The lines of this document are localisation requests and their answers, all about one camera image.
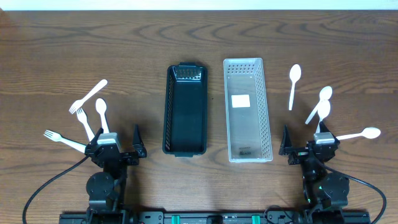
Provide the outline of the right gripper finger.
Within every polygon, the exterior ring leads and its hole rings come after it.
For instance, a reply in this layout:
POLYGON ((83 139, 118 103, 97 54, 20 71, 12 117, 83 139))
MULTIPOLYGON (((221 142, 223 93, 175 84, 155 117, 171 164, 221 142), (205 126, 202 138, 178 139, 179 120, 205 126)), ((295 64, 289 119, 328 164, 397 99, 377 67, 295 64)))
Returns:
POLYGON ((291 148, 292 148, 292 143, 289 136, 289 130, 287 128, 287 125, 285 124, 280 150, 290 150, 291 148))
MULTIPOLYGON (((327 128, 327 126, 326 126, 326 124, 322 121, 321 123, 320 123, 320 133, 322 133, 322 132, 331 132, 328 128, 327 128)), ((337 139, 337 137, 332 133, 332 135, 335 137, 335 142, 334 143, 336 143, 336 142, 340 142, 338 139, 337 139)))

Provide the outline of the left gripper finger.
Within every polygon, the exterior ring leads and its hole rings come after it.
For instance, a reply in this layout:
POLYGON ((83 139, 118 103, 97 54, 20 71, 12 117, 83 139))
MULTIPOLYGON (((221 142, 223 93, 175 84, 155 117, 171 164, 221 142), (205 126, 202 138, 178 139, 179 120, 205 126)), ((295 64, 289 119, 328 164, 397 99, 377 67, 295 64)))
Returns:
POLYGON ((136 151, 144 150, 144 143, 142 142, 141 135, 139 132, 139 126, 136 124, 134 126, 134 135, 132 140, 132 146, 136 151))
POLYGON ((103 134, 103 128, 99 128, 94 138, 90 141, 90 145, 92 146, 97 145, 98 138, 100 137, 101 134, 103 134))

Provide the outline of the clear plastic basket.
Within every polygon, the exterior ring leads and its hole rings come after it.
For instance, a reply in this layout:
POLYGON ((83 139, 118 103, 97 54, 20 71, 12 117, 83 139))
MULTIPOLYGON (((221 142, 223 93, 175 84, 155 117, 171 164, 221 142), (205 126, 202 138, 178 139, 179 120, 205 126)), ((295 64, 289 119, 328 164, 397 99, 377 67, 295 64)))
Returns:
POLYGON ((262 59, 226 58, 223 68, 229 161, 272 161, 271 129, 262 59))

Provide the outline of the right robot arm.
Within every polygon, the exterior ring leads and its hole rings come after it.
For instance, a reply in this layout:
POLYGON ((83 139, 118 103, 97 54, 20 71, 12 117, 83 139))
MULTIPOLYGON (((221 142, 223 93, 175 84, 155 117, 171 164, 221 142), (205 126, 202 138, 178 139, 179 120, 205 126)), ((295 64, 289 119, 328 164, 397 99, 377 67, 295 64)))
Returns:
POLYGON ((327 172, 325 162, 335 157, 340 141, 324 123, 314 139, 304 147, 293 147, 289 130, 284 126, 279 155, 288 157, 288 164, 302 170, 303 194, 308 208, 295 212, 292 223, 344 223, 342 208, 348 204, 349 180, 327 172))

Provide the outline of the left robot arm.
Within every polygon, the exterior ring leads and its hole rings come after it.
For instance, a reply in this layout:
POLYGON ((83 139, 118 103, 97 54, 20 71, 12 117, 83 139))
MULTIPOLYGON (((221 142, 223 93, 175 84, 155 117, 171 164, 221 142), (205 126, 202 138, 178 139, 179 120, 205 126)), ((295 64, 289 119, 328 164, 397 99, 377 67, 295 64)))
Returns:
POLYGON ((134 126, 131 152, 121 152, 117 133, 105 133, 99 128, 86 145, 85 155, 102 168, 86 183, 89 207, 83 223, 139 223, 137 213, 124 206, 127 168, 137 166, 140 158, 147 157, 138 125, 134 126))

